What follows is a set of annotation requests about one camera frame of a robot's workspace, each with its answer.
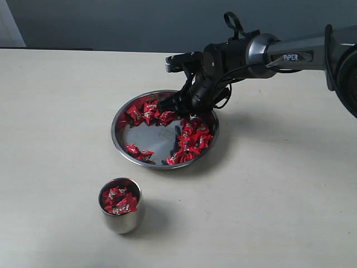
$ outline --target piper logo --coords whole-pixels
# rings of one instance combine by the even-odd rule
[[[296,61],[298,60],[298,55],[297,54],[287,54],[283,56],[284,61]]]

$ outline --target stainless steel cup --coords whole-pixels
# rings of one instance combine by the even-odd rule
[[[126,187],[128,191],[131,192],[133,196],[137,198],[138,201],[137,211],[129,212],[127,214],[122,214],[122,215],[112,215],[104,210],[102,193],[116,186],[123,187],[123,188]],[[121,233],[121,234],[128,233],[134,230],[136,227],[138,227],[144,218],[145,206],[143,203],[143,195],[141,193],[141,189],[139,185],[131,179],[117,178],[111,180],[110,182],[105,184],[100,190],[98,201],[99,201],[100,208],[103,212],[102,214],[103,214],[104,222],[107,225],[107,227],[113,232]]]

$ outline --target table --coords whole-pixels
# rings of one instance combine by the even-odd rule
[[[110,125],[133,97],[180,89],[167,54],[0,50],[0,267],[353,267],[357,123],[323,72],[233,86],[220,137],[192,166],[152,171]],[[106,229],[99,189],[136,180],[140,229]]]

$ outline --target stainless steel bowl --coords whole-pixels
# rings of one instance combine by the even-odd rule
[[[127,102],[115,115],[112,123],[112,139],[116,148],[126,159],[137,165],[145,166],[150,169],[176,169],[192,164],[194,161],[202,158],[209,151],[209,149],[213,147],[219,134],[218,118],[214,111],[204,116],[200,116],[200,118],[209,125],[210,134],[213,135],[209,148],[204,150],[200,155],[196,156],[192,160],[175,165],[165,165],[164,162],[175,150],[177,128],[179,127],[182,129],[180,120],[173,121],[166,127],[147,126],[145,123],[142,123],[137,127],[130,128],[129,126],[123,127],[120,124],[125,121],[125,118],[128,117],[126,111],[131,105],[136,104],[137,106],[142,106],[144,102],[153,101],[155,99],[163,99],[174,94],[175,92],[175,90],[158,90],[142,94]],[[124,149],[127,144],[135,144],[140,150],[155,152],[150,159],[151,162],[142,162],[131,157],[131,155],[127,154]]]
[[[121,215],[113,215],[104,210],[102,195],[105,191],[116,186],[128,188],[133,196],[137,198],[137,211]],[[131,232],[140,225],[145,215],[145,206],[141,189],[139,185],[131,179],[117,178],[106,183],[99,192],[98,202],[102,210],[105,225],[115,233],[123,234]]]

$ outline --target gray wall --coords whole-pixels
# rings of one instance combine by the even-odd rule
[[[27,46],[187,52],[223,42],[235,12],[280,39],[357,25],[356,0],[7,0]]]

